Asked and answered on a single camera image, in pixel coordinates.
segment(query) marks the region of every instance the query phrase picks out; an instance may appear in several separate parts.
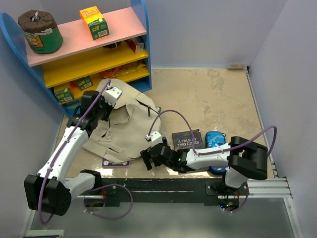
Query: brown and green canister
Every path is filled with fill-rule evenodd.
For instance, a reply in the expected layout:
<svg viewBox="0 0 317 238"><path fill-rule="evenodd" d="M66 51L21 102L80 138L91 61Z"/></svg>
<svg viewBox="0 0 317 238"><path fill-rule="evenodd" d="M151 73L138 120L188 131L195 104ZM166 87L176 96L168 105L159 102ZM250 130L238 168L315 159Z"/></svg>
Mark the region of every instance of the brown and green canister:
<svg viewBox="0 0 317 238"><path fill-rule="evenodd" d="M30 10L19 16L18 24L35 53L53 53L63 44L57 24L48 12Z"/></svg>

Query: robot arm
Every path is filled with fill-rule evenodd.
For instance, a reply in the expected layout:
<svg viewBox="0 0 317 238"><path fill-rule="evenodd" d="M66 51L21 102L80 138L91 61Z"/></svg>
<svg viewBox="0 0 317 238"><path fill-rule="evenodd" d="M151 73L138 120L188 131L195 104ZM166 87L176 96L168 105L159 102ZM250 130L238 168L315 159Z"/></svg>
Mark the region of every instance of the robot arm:
<svg viewBox="0 0 317 238"><path fill-rule="evenodd" d="M95 100L98 93L99 92L97 91L87 91L84 93L80 112L78 112L79 108L75 109L74 115L69 118L63 139L55 149L51 158L38 171L36 176L28 175L26 177L24 181L24 188L30 209L38 210L40 189L48 166L51 164L51 161L55 157L61 145L65 142L65 140L67 140L68 136L73 131L80 117ZM67 140L66 146L58 155L47 179L42 199L42 211L62 216L68 210L73 198L87 190L102 186L100 173L96 171L83 170L73 179L65 181L65 178L77 153L82 145L88 140L93 130L97 127L98 121L108 120L116 101L121 95L121 90L116 87L109 86L103 93L103 96L99 98L97 103L86 115L85 119L76 128L72 137Z"/></svg>
<svg viewBox="0 0 317 238"><path fill-rule="evenodd" d="M267 148L255 142L240 149L223 151L243 144L247 140L242 137L232 137L230 143L214 148L197 150L199 153L219 151L211 155L197 155L193 149L172 150L167 144L167 140L161 134L153 131L150 136L146 136L151 141L151 148L142 151L141 156L148 170L152 168L151 161L155 166L166 165L179 173L198 172L207 170L209 166L229 166L224 180L217 184L215 190L221 193L224 190L239 189L248 179L267 179Z"/></svg>

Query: black book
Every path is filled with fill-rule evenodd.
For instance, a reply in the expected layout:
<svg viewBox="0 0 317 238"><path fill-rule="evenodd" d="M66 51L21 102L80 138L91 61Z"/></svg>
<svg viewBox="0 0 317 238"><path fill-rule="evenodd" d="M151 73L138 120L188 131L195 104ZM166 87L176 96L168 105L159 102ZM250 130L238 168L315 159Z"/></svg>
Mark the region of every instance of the black book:
<svg viewBox="0 0 317 238"><path fill-rule="evenodd" d="M193 134L195 138L195 149L203 149L204 144L200 130L193 130ZM175 150L193 148L193 139L190 131L173 133L172 138Z"/></svg>

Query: barcode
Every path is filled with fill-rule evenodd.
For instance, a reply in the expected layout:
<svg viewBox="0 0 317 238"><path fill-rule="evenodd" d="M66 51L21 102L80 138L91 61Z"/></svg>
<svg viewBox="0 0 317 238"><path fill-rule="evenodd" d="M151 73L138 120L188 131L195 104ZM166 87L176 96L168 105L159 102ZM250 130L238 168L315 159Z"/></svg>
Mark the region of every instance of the barcode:
<svg viewBox="0 0 317 238"><path fill-rule="evenodd" d="M70 100L73 100L73 98L71 96L64 98L65 102L70 101Z"/></svg>
<svg viewBox="0 0 317 238"><path fill-rule="evenodd" d="M108 34L108 31L107 31L107 30L104 30L104 31L98 32L99 37L101 37L101 36L105 36L106 34Z"/></svg>
<svg viewBox="0 0 317 238"><path fill-rule="evenodd" d="M84 85L85 88L88 88L90 86L91 86L91 83L87 83L87 84Z"/></svg>

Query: purple card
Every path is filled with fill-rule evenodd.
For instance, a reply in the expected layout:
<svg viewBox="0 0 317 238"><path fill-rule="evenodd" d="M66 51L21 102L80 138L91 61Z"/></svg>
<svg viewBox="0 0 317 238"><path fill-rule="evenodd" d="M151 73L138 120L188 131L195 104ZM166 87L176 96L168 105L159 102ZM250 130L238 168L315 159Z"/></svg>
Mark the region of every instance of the purple card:
<svg viewBox="0 0 317 238"><path fill-rule="evenodd" d="M105 158L103 158L103 167L109 167L109 166L128 166L129 165L129 161L127 162L122 162L122 163L113 163L109 160L106 160Z"/></svg>

